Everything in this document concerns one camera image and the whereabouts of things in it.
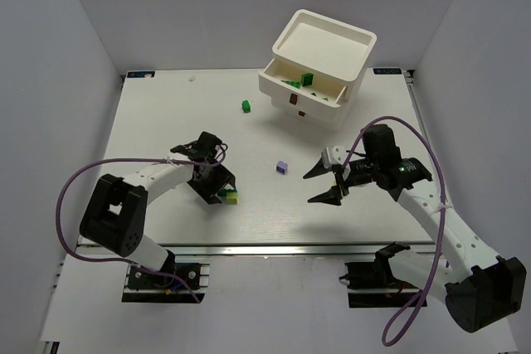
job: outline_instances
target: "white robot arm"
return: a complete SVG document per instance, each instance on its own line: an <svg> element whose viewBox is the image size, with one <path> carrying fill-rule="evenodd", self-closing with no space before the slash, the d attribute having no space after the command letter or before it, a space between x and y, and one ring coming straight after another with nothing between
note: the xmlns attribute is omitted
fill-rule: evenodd
<svg viewBox="0 0 531 354"><path fill-rule="evenodd" d="M348 188L376 182L406 209L427 234L437 241L440 210L446 209L442 254L450 268L439 266L429 294L446 304L457 324L475 332L519 311L524 294L526 270L517 258L503 259L490 248L448 205L439 200L431 174L415 158L402 158L392 130L374 124L363 134L363 159L343 167L344 147L328 147L304 178L333 172L336 185L308 200L341 205ZM376 253L374 268L384 283L407 281L417 287L426 284L432 259L419 255L408 245L395 243ZM352 283L355 275L349 275Z"/></svg>
<svg viewBox="0 0 531 354"><path fill-rule="evenodd" d="M81 236L143 267L172 273L173 252L144 235L146 208L184 182L206 203L222 203L217 193L225 187L236 188L234 175L217 162L224 145L215 135L202 132L197 141L172 148L168 157L195 165L158 163L124 177L105 174L86 208ZM205 163L216 166L201 166Z"/></svg>

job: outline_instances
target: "green block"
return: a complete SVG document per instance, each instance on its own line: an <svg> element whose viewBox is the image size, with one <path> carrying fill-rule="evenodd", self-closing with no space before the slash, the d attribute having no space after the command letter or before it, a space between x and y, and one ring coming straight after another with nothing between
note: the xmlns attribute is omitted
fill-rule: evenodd
<svg viewBox="0 0 531 354"><path fill-rule="evenodd" d="M221 197L224 197L224 196L227 196L227 194L229 192L238 192L238 190L226 190L225 188L223 188L222 190L219 190L219 192L217 193L218 196L221 196Z"/></svg>
<svg viewBox="0 0 531 354"><path fill-rule="evenodd" d="M304 86L310 86L314 83L314 74L304 74L300 77L300 83Z"/></svg>
<svg viewBox="0 0 531 354"><path fill-rule="evenodd" d="M293 86L293 87L296 87L297 89L300 89L300 83L299 82L294 82L293 80L282 80L284 83L290 85L290 86Z"/></svg>
<svg viewBox="0 0 531 354"><path fill-rule="evenodd" d="M235 205L238 203L238 193L237 192L228 192L227 193L227 203Z"/></svg>
<svg viewBox="0 0 531 354"><path fill-rule="evenodd" d="M249 101L246 99L241 102L241 109L243 109L244 113L251 112L251 105L249 104Z"/></svg>

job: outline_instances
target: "white wall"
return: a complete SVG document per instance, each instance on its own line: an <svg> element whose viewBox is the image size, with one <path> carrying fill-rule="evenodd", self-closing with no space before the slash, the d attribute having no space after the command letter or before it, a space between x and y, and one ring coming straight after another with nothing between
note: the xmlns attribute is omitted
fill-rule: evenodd
<svg viewBox="0 0 531 354"><path fill-rule="evenodd" d="M300 8L378 35L373 65L414 67L451 0L80 0L121 73L256 68Z"/></svg>
<svg viewBox="0 0 531 354"><path fill-rule="evenodd" d="M417 70L421 113L455 207L531 271L531 0L454 0ZM531 280L509 318L531 352Z"/></svg>
<svg viewBox="0 0 531 354"><path fill-rule="evenodd" d="M0 0L0 8L0 352L25 354L64 255L56 196L103 154L119 77L78 0ZM70 242L88 199L79 187L64 213Z"/></svg>

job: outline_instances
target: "purple cube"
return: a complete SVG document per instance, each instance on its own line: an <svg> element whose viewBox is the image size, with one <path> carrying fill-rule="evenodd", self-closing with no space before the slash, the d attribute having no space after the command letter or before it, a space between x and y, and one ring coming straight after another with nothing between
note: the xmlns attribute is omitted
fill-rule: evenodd
<svg viewBox="0 0 531 354"><path fill-rule="evenodd" d="M276 164L276 171L278 173L282 173L282 174L286 174L288 172L288 164L287 163L284 163L282 161L279 161L277 164Z"/></svg>

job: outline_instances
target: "white storage box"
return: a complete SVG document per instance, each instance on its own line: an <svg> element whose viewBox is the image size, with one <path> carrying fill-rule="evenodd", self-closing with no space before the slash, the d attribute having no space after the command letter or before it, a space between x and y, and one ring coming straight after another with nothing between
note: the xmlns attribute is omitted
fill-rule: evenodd
<svg viewBox="0 0 531 354"><path fill-rule="evenodd" d="M271 103L331 129L338 128L363 80L376 35L314 12L299 10L273 45L274 59L259 72L259 88ZM314 75L312 85L295 88Z"/></svg>

